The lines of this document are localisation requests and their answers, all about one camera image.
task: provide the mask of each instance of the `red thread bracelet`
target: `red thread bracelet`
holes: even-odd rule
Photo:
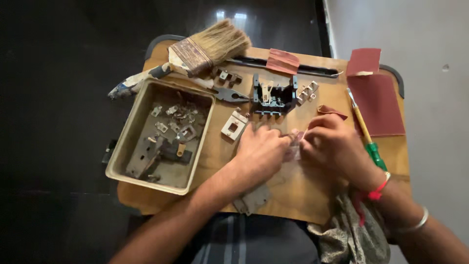
[[[360,202],[362,202],[365,197],[368,197],[370,200],[373,201],[377,201],[381,198],[381,190],[384,188],[384,186],[386,186],[387,182],[389,181],[389,178],[391,177],[391,174],[389,172],[386,171],[385,174],[386,180],[383,182],[383,184],[376,188],[376,190],[371,191],[369,193],[358,191],[357,193],[355,193],[355,196],[352,199],[352,205],[360,218],[360,226],[363,226],[365,224],[365,212],[360,206]]]

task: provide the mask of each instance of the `red sandpaper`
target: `red sandpaper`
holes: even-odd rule
[[[370,136],[405,135],[393,80],[383,74],[347,77]],[[355,129],[363,135],[354,114]]]
[[[358,48],[352,50],[346,75],[370,75],[373,72],[378,72],[380,56],[380,48]]]
[[[329,107],[327,105],[320,105],[318,106],[318,114],[321,116],[321,115],[325,115],[325,114],[337,114],[338,116],[340,116],[343,120],[347,119],[348,116],[340,113],[339,111],[335,110],[334,108],[332,107]]]
[[[300,59],[283,50],[271,48],[266,67],[268,69],[295,75],[300,66]]]

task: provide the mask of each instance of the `black floor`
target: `black floor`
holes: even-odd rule
[[[328,56],[314,1],[52,0],[0,3],[3,263],[104,263],[130,211],[104,175],[132,99],[106,94],[141,71],[149,42],[235,19],[253,46]]]

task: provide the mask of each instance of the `silver bangle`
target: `silver bangle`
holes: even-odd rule
[[[413,226],[413,227],[408,227],[408,228],[398,228],[395,229],[397,233],[409,233],[409,232],[414,232],[415,230],[421,228],[428,220],[428,209],[425,206],[422,206],[422,209],[424,210],[424,217],[422,217],[422,220],[420,222]]]

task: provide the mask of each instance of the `person's left hand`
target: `person's left hand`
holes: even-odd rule
[[[238,170],[231,174],[231,187],[242,193],[270,179],[280,170],[291,141],[291,136],[281,136],[277,129],[263,125],[254,131],[253,123],[249,123],[241,136],[236,157],[230,162],[230,166]]]

